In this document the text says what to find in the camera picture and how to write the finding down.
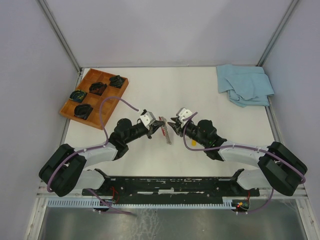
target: folded towel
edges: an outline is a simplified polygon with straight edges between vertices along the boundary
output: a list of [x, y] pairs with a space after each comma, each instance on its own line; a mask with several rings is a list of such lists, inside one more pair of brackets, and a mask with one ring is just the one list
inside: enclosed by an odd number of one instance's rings
[[262, 67], [222, 65], [217, 67], [217, 76], [218, 92], [227, 91], [234, 104], [269, 106], [268, 96], [274, 90]]

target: light purple wall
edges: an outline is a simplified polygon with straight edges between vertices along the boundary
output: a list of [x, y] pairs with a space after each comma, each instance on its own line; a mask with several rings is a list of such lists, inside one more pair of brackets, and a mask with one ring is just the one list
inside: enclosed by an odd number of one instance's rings
[[82, 67], [255, 65], [291, 0], [47, 0]]
[[0, 239], [24, 237], [77, 73], [35, 0], [0, 7]]
[[320, 221], [320, 1], [302, 0], [264, 69], [285, 144], [307, 165], [305, 187]]

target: purple cable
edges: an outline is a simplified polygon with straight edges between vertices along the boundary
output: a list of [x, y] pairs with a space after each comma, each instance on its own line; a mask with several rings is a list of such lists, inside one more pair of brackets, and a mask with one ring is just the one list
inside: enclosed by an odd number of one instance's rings
[[51, 185], [52, 181], [54, 180], [57, 172], [60, 170], [60, 168], [62, 168], [62, 166], [63, 166], [66, 162], [69, 161], [69, 159], [71, 159], [71, 158], [72, 158], [74, 155], [76, 155], [76, 154], [80, 154], [80, 153], [85, 152], [85, 150], [86, 150], [86, 151], [90, 151], [90, 150], [100, 149], [100, 148], [103, 148], [105, 145], [108, 144], [108, 142], [109, 142], [108, 133], [107, 133], [107, 131], [106, 131], [106, 128], [105, 128], [105, 126], [104, 126], [104, 122], [103, 122], [103, 120], [102, 120], [102, 107], [103, 107], [103, 104], [104, 104], [107, 100], [109, 100], [109, 99], [118, 99], [118, 100], [121, 100], [122, 102], [124, 102], [125, 104], [127, 104], [130, 108], [132, 108], [133, 110], [139, 112], [139, 109], [135, 108], [135, 107], [132, 106], [130, 103], [128, 103], [127, 101], [123, 100], [122, 98], [120, 98], [120, 97], [118, 97], [118, 96], [109, 96], [109, 97], [105, 98], [105, 99], [102, 101], [102, 103], [101, 103], [101, 105], [100, 105], [100, 109], [99, 109], [100, 123], [101, 123], [101, 126], [103, 127], [103, 131], [104, 131], [105, 136], [106, 136], [106, 141], [105, 141], [105, 143], [102, 144], [102, 145], [99, 145], [99, 146], [92, 146], [92, 147], [88, 147], [87, 149], [84, 148], [84, 149], [81, 149], [81, 150], [79, 150], [79, 151], [75, 151], [75, 152], [73, 152], [72, 154], [70, 154], [68, 157], [66, 157], [66, 158], [60, 163], [60, 165], [54, 170], [53, 174], [51, 175], [51, 177], [50, 177], [50, 179], [49, 179], [49, 181], [48, 181], [48, 184], [46, 185], [46, 189], [47, 189], [47, 191], [48, 191], [49, 193], [52, 193], [52, 192], [53, 192], [53, 191], [50, 189], [50, 185]]
[[191, 116], [189, 116], [189, 117], [187, 117], [187, 118], [185, 118], [185, 119], [183, 119], [182, 121], [188, 121], [188, 120], [191, 120], [195, 115], [197, 115], [198, 114], [198, 112], [196, 111], [194, 114], [192, 114]]
[[139, 109], [135, 108], [135, 107], [132, 106], [130, 103], [128, 103], [127, 101], [123, 100], [121, 97], [118, 97], [118, 96], [109, 96], [109, 97], [105, 98], [105, 99], [101, 102], [100, 108], [99, 108], [100, 123], [101, 123], [101, 126], [102, 126], [102, 128], [103, 128], [103, 131], [104, 131], [104, 134], [105, 134], [105, 137], [106, 137], [106, 142], [105, 142], [105, 144], [108, 143], [109, 137], [108, 137], [108, 133], [107, 133], [107, 130], [106, 130], [106, 128], [105, 128], [105, 125], [104, 125], [104, 121], [102, 120], [102, 107], [103, 107], [104, 103], [105, 103], [106, 101], [108, 101], [109, 99], [118, 99], [118, 100], [124, 102], [125, 104], [127, 104], [127, 105], [128, 105], [130, 108], [132, 108], [133, 110], [139, 112]]
[[[103, 128], [103, 131], [105, 133], [105, 136], [106, 136], [106, 141], [104, 144], [102, 145], [98, 145], [98, 146], [92, 146], [92, 147], [87, 147], [87, 148], [84, 148], [84, 149], [81, 149], [81, 150], [78, 150], [78, 151], [75, 151], [73, 152], [72, 154], [70, 154], [69, 156], [67, 156], [60, 164], [59, 166], [53, 171], [47, 185], [46, 185], [46, 190], [49, 192], [49, 193], [52, 193], [53, 191], [50, 189], [50, 185], [52, 183], [52, 181], [54, 180], [57, 172], [62, 168], [62, 166], [69, 161], [69, 159], [71, 159], [74, 155], [76, 154], [80, 154], [80, 153], [83, 153], [83, 152], [86, 152], [86, 151], [91, 151], [91, 150], [95, 150], [95, 149], [100, 149], [100, 148], [103, 148], [104, 146], [106, 146], [109, 142], [109, 137], [108, 137], [108, 133], [107, 133], [107, 130], [104, 126], [104, 122], [102, 120], [102, 107], [103, 107], [103, 104], [108, 101], [109, 99], [118, 99], [122, 102], [124, 102], [125, 104], [127, 104], [130, 108], [132, 108], [133, 110], [139, 112], [139, 109], [135, 108], [134, 106], [132, 106], [130, 103], [128, 103], [127, 101], [123, 100], [122, 98], [118, 97], [118, 96], [109, 96], [107, 98], [105, 98], [102, 102], [101, 102], [101, 105], [100, 105], [100, 109], [99, 109], [99, 118], [100, 118], [100, 123], [101, 123], [101, 126]], [[120, 213], [120, 214], [131, 214], [131, 212], [128, 212], [128, 211], [120, 211], [120, 210], [117, 210], [113, 207], [111, 207], [109, 204], [107, 204], [105, 201], [103, 201], [92, 189], [90, 188], [87, 188], [87, 190], [89, 192], [91, 192], [94, 196], [96, 196], [101, 202], [102, 204], [106, 205], [107, 207], [111, 208], [111, 209], [114, 209], [116, 212]]]
[[260, 206], [260, 207], [258, 207], [258, 208], [256, 208], [256, 209], [254, 209], [254, 210], [251, 210], [251, 211], [247, 211], [247, 212], [241, 212], [241, 211], [238, 211], [237, 213], [239, 213], [239, 214], [253, 214], [253, 213], [255, 213], [255, 212], [258, 212], [258, 211], [260, 211], [260, 210], [262, 210], [262, 209], [264, 209], [266, 206], [268, 206], [269, 205], [269, 203], [271, 202], [271, 199], [272, 199], [272, 196], [274, 195], [274, 192], [275, 192], [275, 189], [274, 188], [272, 188], [272, 190], [271, 190], [271, 193], [270, 193], [270, 196], [269, 196], [269, 198], [268, 198], [268, 200], [262, 205], [262, 206]]
[[88, 147], [88, 148], [84, 148], [84, 149], [81, 149], [79, 151], [75, 151], [73, 153], [71, 153], [69, 156], [67, 156], [61, 163], [60, 165], [53, 171], [49, 181], [48, 181], [48, 184], [46, 185], [46, 190], [49, 192], [49, 193], [52, 193], [53, 191], [50, 189], [50, 185], [52, 183], [52, 181], [54, 180], [57, 172], [60, 170], [60, 168], [62, 168], [62, 166], [69, 161], [69, 159], [71, 159], [74, 155], [76, 154], [80, 154], [80, 153], [83, 153], [85, 151], [91, 151], [91, 150], [95, 150], [95, 149], [100, 149], [100, 148], [103, 148], [104, 144], [102, 145], [99, 145], [99, 146], [92, 146], [92, 147]]
[[259, 149], [259, 148], [251, 147], [251, 146], [243, 146], [243, 145], [225, 145], [225, 146], [216, 146], [216, 147], [211, 147], [211, 148], [192, 149], [192, 148], [188, 147], [187, 142], [186, 142], [186, 129], [187, 129], [188, 124], [189, 124], [189, 122], [186, 123], [186, 125], [183, 129], [183, 143], [184, 143], [184, 146], [190, 151], [211, 151], [211, 150], [228, 149], [228, 148], [238, 148], [238, 149], [248, 149], [248, 150], [252, 150], [252, 151], [259, 151], [259, 152], [262, 152], [264, 154], [267, 154], [267, 155], [275, 158], [276, 160], [280, 161], [281, 163], [286, 165], [288, 168], [290, 168], [292, 171], [294, 171], [296, 174], [298, 174], [299, 177], [302, 178], [302, 181], [300, 184], [304, 184], [306, 182], [306, 177], [301, 172], [299, 172], [299, 170], [297, 170], [295, 167], [291, 166], [289, 163], [287, 163], [282, 158], [280, 158], [277, 155], [273, 154], [272, 152], [266, 151], [264, 149]]
[[106, 214], [126, 214], [126, 215], [132, 215], [132, 213], [129, 212], [129, 211], [120, 211], [120, 210], [112, 207], [109, 203], [105, 202], [101, 197], [99, 197], [99, 196], [95, 193], [95, 191], [94, 191], [93, 189], [91, 189], [91, 188], [86, 188], [86, 190], [88, 190], [90, 193], [92, 193], [92, 195], [94, 195], [97, 199], [99, 199], [99, 201], [100, 201], [103, 205], [105, 205], [105, 206], [108, 207], [109, 209], [114, 210], [114, 211], [106, 211], [106, 212], [104, 212], [104, 213], [106, 213]]
[[[195, 152], [198, 152], [198, 151], [211, 151], [211, 150], [219, 150], [219, 149], [227, 149], [227, 148], [239, 148], [239, 149], [247, 149], [247, 150], [252, 150], [252, 151], [259, 151], [259, 152], [262, 152], [262, 153], [265, 153], [273, 158], [275, 158], [276, 160], [280, 161], [281, 163], [283, 163], [284, 165], [286, 165], [287, 167], [289, 167], [292, 171], [294, 171], [296, 174], [299, 175], [299, 177], [301, 177], [302, 181], [301, 181], [301, 184], [304, 184], [306, 182], [306, 177], [301, 173], [299, 172], [295, 167], [291, 166], [289, 163], [287, 163], [285, 160], [283, 160], [282, 158], [278, 157], [277, 155], [269, 152], [269, 151], [266, 151], [264, 149], [258, 149], [256, 147], [251, 147], [251, 146], [243, 146], [243, 145], [225, 145], [225, 146], [216, 146], [216, 147], [210, 147], [210, 148], [202, 148], [202, 149], [192, 149], [190, 147], [188, 147], [187, 145], [187, 142], [186, 142], [186, 129], [187, 129], [187, 126], [189, 124], [189, 121], [197, 114], [198, 112], [195, 112], [194, 114], [192, 114], [190, 117], [184, 119], [184, 121], [188, 120], [188, 122], [185, 124], [185, 127], [183, 129], [183, 135], [182, 135], [182, 138], [183, 138], [183, 143], [184, 143], [184, 146], [190, 150], [190, 151], [195, 151]], [[270, 197], [268, 198], [268, 200], [265, 202], [265, 204], [263, 204], [261, 207], [258, 207], [257, 209], [254, 209], [254, 210], [251, 210], [251, 211], [247, 211], [247, 212], [241, 212], [241, 214], [249, 214], [249, 213], [255, 213], [255, 212], [258, 212], [262, 209], [264, 209], [270, 202], [271, 202], [271, 199], [274, 195], [274, 189], [272, 188], [271, 190], [271, 194], [270, 194]]]

